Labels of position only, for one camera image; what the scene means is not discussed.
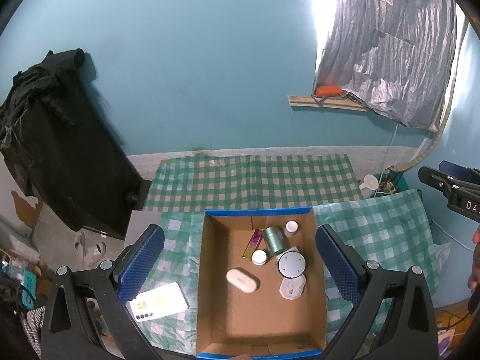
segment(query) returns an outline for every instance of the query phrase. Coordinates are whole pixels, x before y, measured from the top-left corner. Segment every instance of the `silver screw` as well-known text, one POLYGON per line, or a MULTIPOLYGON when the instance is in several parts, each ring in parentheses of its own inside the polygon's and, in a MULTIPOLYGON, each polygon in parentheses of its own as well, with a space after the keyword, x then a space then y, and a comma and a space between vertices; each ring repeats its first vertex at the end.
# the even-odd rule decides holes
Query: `silver screw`
POLYGON ((412 266, 412 272, 416 275, 422 274, 422 269, 418 265, 412 266))
POLYGON ((107 269, 110 269, 112 267, 113 263, 111 259, 106 259, 105 261, 102 261, 100 264, 100 268, 106 271, 107 269))
POLYGON ((376 262, 374 259, 369 259, 367 261, 367 266, 370 268, 370 269, 378 269, 378 267, 380 266, 380 264, 378 264, 378 262, 376 262))
POLYGON ((67 273, 67 267, 62 265, 59 269, 57 269, 57 274, 60 276, 64 275, 67 273))

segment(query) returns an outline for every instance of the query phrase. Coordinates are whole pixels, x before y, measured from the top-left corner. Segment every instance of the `open box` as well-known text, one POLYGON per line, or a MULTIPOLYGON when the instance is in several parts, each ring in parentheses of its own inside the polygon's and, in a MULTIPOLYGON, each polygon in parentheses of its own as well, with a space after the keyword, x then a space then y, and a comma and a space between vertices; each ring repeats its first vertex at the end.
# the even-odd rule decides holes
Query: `open box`
MULTIPOLYGON (((311 207, 268 210, 207 210, 203 224, 198 282, 196 354, 221 359, 241 354, 293 359, 314 356, 325 348, 326 297, 323 261, 315 246, 317 225, 311 207), (296 300, 284 299, 276 257, 255 266, 243 259, 253 229, 284 227, 294 220, 298 232, 286 238, 305 257, 307 283, 296 300), (225 278, 241 268, 259 288, 241 292, 225 278)), ((266 249, 265 242, 259 249, 266 249)))

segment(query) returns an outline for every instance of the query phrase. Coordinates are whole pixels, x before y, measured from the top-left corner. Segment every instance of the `green metallic can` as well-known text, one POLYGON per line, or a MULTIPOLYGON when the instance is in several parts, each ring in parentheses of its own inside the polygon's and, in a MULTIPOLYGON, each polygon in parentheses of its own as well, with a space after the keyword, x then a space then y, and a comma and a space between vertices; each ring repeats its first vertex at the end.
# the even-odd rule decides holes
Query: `green metallic can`
POLYGON ((267 227, 263 231, 263 239, 272 256, 280 254, 287 249, 285 239, 283 238, 283 231, 280 226, 267 227))

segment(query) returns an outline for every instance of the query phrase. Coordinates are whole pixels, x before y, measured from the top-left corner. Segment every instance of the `black clothes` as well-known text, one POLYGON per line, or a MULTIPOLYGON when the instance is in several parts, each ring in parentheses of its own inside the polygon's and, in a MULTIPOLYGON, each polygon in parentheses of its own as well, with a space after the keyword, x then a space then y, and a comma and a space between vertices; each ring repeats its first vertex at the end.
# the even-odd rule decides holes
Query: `black clothes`
POLYGON ((25 193, 33 187, 72 230, 123 239, 142 178, 86 97, 81 49, 54 54, 13 78, 0 107, 0 152, 25 193))

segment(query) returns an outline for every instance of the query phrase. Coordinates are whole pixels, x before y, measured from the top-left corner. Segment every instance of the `curtain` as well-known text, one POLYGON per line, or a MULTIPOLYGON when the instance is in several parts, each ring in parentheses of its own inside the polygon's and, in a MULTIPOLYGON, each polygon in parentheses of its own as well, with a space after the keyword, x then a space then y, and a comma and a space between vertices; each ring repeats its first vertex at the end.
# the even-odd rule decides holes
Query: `curtain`
POLYGON ((313 97, 338 85, 378 114, 437 132, 455 41, 454 0, 337 0, 313 97))

